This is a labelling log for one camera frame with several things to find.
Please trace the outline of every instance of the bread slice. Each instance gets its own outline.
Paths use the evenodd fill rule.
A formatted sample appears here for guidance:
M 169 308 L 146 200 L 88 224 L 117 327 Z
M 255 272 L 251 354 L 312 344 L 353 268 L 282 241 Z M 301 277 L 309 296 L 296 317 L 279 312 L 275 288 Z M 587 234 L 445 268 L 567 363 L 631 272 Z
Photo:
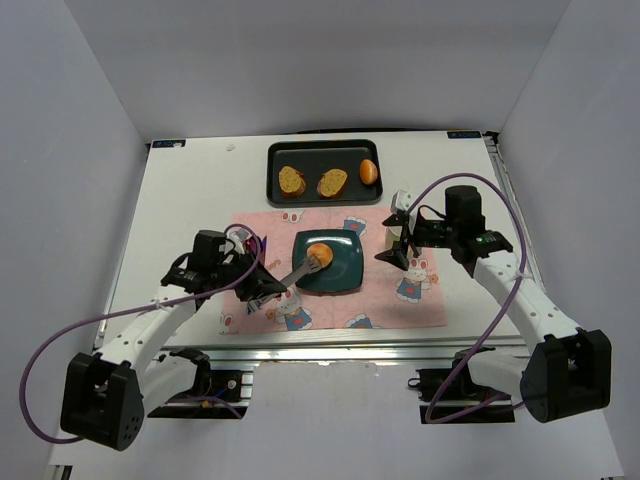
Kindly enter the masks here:
M 338 198 L 347 188 L 347 172 L 332 168 L 318 182 L 318 195 L 322 198 Z
M 280 192 L 284 198 L 299 197 L 304 193 L 307 184 L 302 173 L 291 167 L 283 167 L 278 174 Z

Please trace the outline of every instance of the wall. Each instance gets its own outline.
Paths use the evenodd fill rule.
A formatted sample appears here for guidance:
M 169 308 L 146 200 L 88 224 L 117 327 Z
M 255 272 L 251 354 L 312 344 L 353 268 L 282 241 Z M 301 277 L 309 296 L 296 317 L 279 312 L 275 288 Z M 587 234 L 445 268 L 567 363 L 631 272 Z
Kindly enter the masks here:
M 41 478 L 18 383 L 52 332 L 102 310 L 144 166 L 144 144 L 62 0 L 0 2 L 2 478 Z M 94 332 L 50 348 L 29 384 L 48 433 L 66 363 Z
M 501 135 L 549 294 L 614 347 L 606 418 L 640 478 L 640 4 L 573 0 Z
M 568 0 L 66 0 L 145 140 L 499 130 Z

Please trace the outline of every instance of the pink cloth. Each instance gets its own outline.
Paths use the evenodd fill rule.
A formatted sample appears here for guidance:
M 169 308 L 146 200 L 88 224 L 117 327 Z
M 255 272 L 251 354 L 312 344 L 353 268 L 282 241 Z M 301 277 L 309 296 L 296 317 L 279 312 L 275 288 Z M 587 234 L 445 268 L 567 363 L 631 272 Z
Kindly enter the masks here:
M 446 325 L 442 291 L 431 250 L 412 260 L 408 272 L 375 260 L 385 249 L 387 208 L 339 207 L 278 210 L 233 215 L 233 222 L 267 236 L 265 264 L 276 278 L 291 272 L 296 233 L 325 228 L 358 232 L 364 251 L 362 287 L 348 294 L 305 293 L 293 287 L 291 295 L 272 300 L 259 312 L 247 315 L 246 305 L 233 292 L 225 292 L 221 333 L 267 333 L 323 328 L 418 328 Z

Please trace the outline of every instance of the purple cable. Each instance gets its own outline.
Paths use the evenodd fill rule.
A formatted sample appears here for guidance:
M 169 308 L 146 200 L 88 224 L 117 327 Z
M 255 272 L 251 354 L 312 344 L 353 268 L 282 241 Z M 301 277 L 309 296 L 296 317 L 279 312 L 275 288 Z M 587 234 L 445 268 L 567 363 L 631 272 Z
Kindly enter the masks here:
M 494 192 L 496 192 L 498 197 L 500 197 L 500 199 L 504 202 L 505 206 L 507 207 L 507 210 L 509 211 L 509 215 L 511 215 L 511 218 L 513 219 L 513 223 L 516 226 L 516 232 L 518 234 L 518 242 L 520 243 L 520 250 L 522 251 L 522 258 L 520 259 L 520 265 L 518 267 L 518 270 L 519 270 L 521 275 L 524 274 L 524 269 L 525 269 L 525 266 L 527 265 L 527 248 L 526 248 L 524 230 L 522 229 L 522 225 L 520 225 L 520 220 L 518 219 L 518 215 L 516 214 L 515 210 L 511 206 L 511 204 L 509 203 L 509 200 L 507 199 L 507 197 L 505 197 L 504 193 L 502 193 L 498 187 L 496 187 L 493 183 L 491 183 L 486 178 L 484 178 L 484 177 L 482 177 L 480 175 L 477 175 L 475 173 L 453 173 L 451 175 L 447 175 L 445 177 L 442 177 L 441 179 L 436 180 L 435 182 L 433 182 L 430 186 L 428 186 L 425 189 L 424 192 L 422 192 L 422 194 L 416 199 L 416 201 L 413 202 L 413 204 L 409 207 L 409 209 L 407 210 L 407 213 L 410 213 L 414 208 L 416 208 L 420 204 L 422 199 L 431 190 L 433 190 L 438 185 L 440 185 L 441 183 L 446 182 L 448 180 L 452 180 L 454 178 L 461 178 L 461 177 L 474 178 L 476 180 L 479 180 L 479 181 L 485 183 Z M 460 363 L 456 366 L 456 368 L 454 368 L 451 371 L 451 373 L 446 378 L 446 380 L 442 383 L 442 385 L 440 385 L 440 388 L 438 388 L 438 390 L 436 391 L 436 394 L 431 399 L 431 402 L 429 403 L 429 408 L 427 409 L 427 413 L 425 414 L 425 420 L 426 420 L 427 423 L 433 423 L 433 424 L 446 423 L 446 422 L 449 422 L 451 420 L 455 420 L 456 418 L 464 417 L 465 415 L 468 415 L 468 414 L 473 413 L 473 412 L 475 412 L 477 410 L 480 410 L 481 408 L 486 407 L 490 403 L 493 403 L 493 402 L 495 402 L 497 400 L 502 400 L 503 398 L 507 397 L 505 394 L 499 394 L 499 395 L 496 395 L 496 396 L 494 396 L 494 397 L 492 397 L 492 398 L 490 398 L 488 400 L 485 400 L 482 403 L 479 403 L 478 405 L 475 405 L 475 406 L 473 406 L 471 408 L 468 408 L 466 410 L 462 410 L 460 412 L 456 412 L 456 413 L 453 413 L 451 415 L 447 415 L 446 417 L 437 418 L 437 419 L 431 419 L 431 415 L 433 414 L 433 410 L 434 410 L 434 408 L 436 406 L 436 403 L 440 400 L 440 397 L 442 397 L 442 394 L 447 390 L 447 388 L 449 388 L 451 386 L 451 384 L 453 383 L 455 378 L 464 369 L 464 367 L 467 366 L 467 364 L 469 363 L 469 360 L 471 359 L 471 357 L 473 355 L 475 355 L 476 353 L 478 353 L 478 350 L 480 350 L 480 347 L 482 346 L 482 344 L 487 340 L 487 338 L 489 338 L 489 335 L 491 335 L 491 333 L 498 326 L 498 323 L 500 323 L 502 318 L 506 315 L 507 310 L 511 306 L 511 302 L 513 302 L 513 299 L 515 298 L 516 294 L 518 293 L 518 289 L 520 288 L 520 284 L 521 283 L 522 283 L 522 276 L 518 276 L 518 278 L 516 278 L 515 283 L 513 284 L 513 287 L 511 288 L 511 291 L 509 292 L 509 295 L 507 296 L 506 300 L 504 301 L 504 304 L 500 308 L 500 311 L 498 312 L 496 317 L 489 324 L 489 326 L 484 331 L 484 333 L 480 336 L 480 338 L 478 338 L 478 341 L 469 349 L 467 354 L 460 361 Z
M 242 225 L 240 223 L 233 223 L 233 224 L 229 225 L 224 230 L 224 233 L 226 234 L 229 231 L 229 229 L 235 228 L 235 227 L 243 228 L 247 232 L 249 232 L 249 234 L 253 238 L 258 238 L 253 230 L 251 230 L 246 225 Z M 150 312 L 152 310 L 156 310 L 156 309 L 159 309 L 161 307 L 171 307 L 173 305 L 177 305 L 179 303 L 188 302 L 190 300 L 198 300 L 198 299 L 201 299 L 201 298 L 209 298 L 209 297 L 211 297 L 211 296 L 213 296 L 213 295 L 215 295 L 217 293 L 224 292 L 225 290 L 230 290 L 232 288 L 235 288 L 240 282 L 242 282 L 245 278 L 247 278 L 249 275 L 251 275 L 251 272 L 253 272 L 256 269 L 256 267 L 258 266 L 258 263 L 260 262 L 261 244 L 260 244 L 259 241 L 256 242 L 256 244 L 257 244 L 258 253 L 256 255 L 255 260 L 251 264 L 251 267 L 249 267 L 249 269 L 245 273 L 243 273 L 238 279 L 234 280 L 233 282 L 231 282 L 226 287 L 217 288 L 215 290 L 210 290 L 208 292 L 198 293 L 196 295 L 190 295 L 188 297 L 182 297 L 182 298 L 178 298 L 178 299 L 174 299 L 174 300 L 168 300 L 166 302 L 152 303 L 150 305 L 143 305 L 141 307 L 130 308 L 128 310 L 121 310 L 119 312 L 112 312 L 112 313 L 105 313 L 104 315 L 98 315 L 97 317 L 88 318 L 86 320 L 81 320 L 79 322 L 76 322 L 76 323 L 73 323 L 73 324 L 71 324 L 69 326 L 66 326 L 62 330 L 57 331 L 56 333 L 51 335 L 48 339 L 46 339 L 42 343 L 42 345 L 40 345 L 36 349 L 36 351 L 33 353 L 33 355 L 31 355 L 31 358 L 27 362 L 27 365 L 24 367 L 24 371 L 22 372 L 22 378 L 20 379 L 20 387 L 19 387 L 19 390 L 18 390 L 18 397 L 19 397 L 19 402 L 20 402 L 20 411 L 22 412 L 22 417 L 24 418 L 24 421 L 27 423 L 27 426 L 29 427 L 29 429 L 34 434 L 36 434 L 36 436 L 38 436 L 40 439 L 44 440 L 45 442 L 54 443 L 56 445 L 66 445 L 66 444 L 69 444 L 69 443 L 76 443 L 76 442 L 79 442 L 80 440 L 83 440 L 80 437 L 56 438 L 56 437 L 52 437 L 51 435 L 47 435 L 42 430 L 40 430 L 40 428 L 35 424 L 35 422 L 33 421 L 33 418 L 31 417 L 31 413 L 29 412 L 29 407 L 27 406 L 27 381 L 29 380 L 29 374 L 31 373 L 31 370 L 33 369 L 33 365 L 36 363 L 36 360 L 38 360 L 38 357 L 40 357 L 40 355 L 42 355 L 42 352 L 44 352 L 44 350 L 49 345 L 51 345 L 58 338 L 60 338 L 61 336 L 65 335 L 66 333 L 69 333 L 70 331 L 75 330 L 77 328 L 84 327 L 85 325 L 89 325 L 91 323 L 97 323 L 97 322 L 100 322 L 102 320 L 109 320 L 111 318 L 122 317 L 122 316 L 125 316 L 125 315 L 133 315 L 135 313 Z
M 233 408 L 229 402 L 227 402 L 226 400 L 222 400 L 221 398 L 218 398 L 218 397 L 191 397 L 191 398 L 179 398 L 179 399 L 178 398 L 172 398 L 171 402 L 172 403 L 191 403 L 191 402 L 220 403 L 220 404 L 224 405 L 225 407 L 227 407 L 227 410 L 229 410 L 231 413 L 233 413 L 233 415 L 236 418 L 242 419 L 242 415 L 240 414 L 240 412 L 238 412 L 235 408 Z

